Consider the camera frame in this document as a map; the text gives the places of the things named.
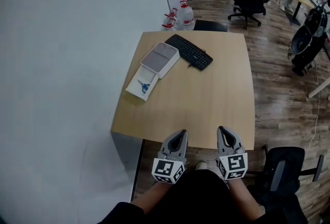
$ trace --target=shoe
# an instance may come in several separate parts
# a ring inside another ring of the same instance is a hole
[[[291,5],[288,5],[286,8],[287,8],[290,12],[293,12],[293,9],[292,9],[292,6],[291,6]]]
[[[207,169],[207,163],[204,161],[200,161],[195,170],[202,170],[202,169]]]
[[[280,5],[279,5],[279,8],[280,8],[283,12],[285,12],[285,6],[284,6],[283,4],[280,4]]]

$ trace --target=chair backrest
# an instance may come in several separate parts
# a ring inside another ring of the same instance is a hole
[[[299,175],[304,163],[305,150],[299,147],[277,147],[269,150],[263,168],[263,181],[271,183],[275,169],[280,161],[285,161],[285,166],[278,192],[294,194],[299,188]]]

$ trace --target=scissors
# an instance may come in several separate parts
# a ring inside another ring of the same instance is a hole
[[[138,80],[138,82],[142,85],[142,92],[146,93],[146,91],[148,90],[150,84],[144,84],[140,80]]]

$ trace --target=white wall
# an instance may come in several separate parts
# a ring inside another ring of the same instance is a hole
[[[8,224],[96,223],[129,200],[141,142],[115,145],[109,131],[141,33],[167,11],[166,0],[0,1]]]

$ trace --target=desk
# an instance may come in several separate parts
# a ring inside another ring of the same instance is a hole
[[[200,72],[187,68],[188,63],[180,58],[158,80],[147,102],[125,91],[140,60],[156,43],[174,33],[205,49],[213,62]],[[253,149],[254,92],[244,35],[213,31],[143,33],[126,76],[111,132],[163,142],[173,132],[186,129],[189,146],[217,149],[220,125],[235,130],[241,135],[244,147]]]
[[[292,16],[291,13],[288,13],[288,12],[285,12],[285,14],[286,14],[287,18],[289,19],[289,21],[292,24],[300,25],[299,21],[296,19],[296,16],[298,14],[301,3],[306,4],[310,8],[314,8],[315,5],[310,0],[297,0],[297,1],[298,1],[298,5],[297,5],[297,8],[294,11],[293,16]]]

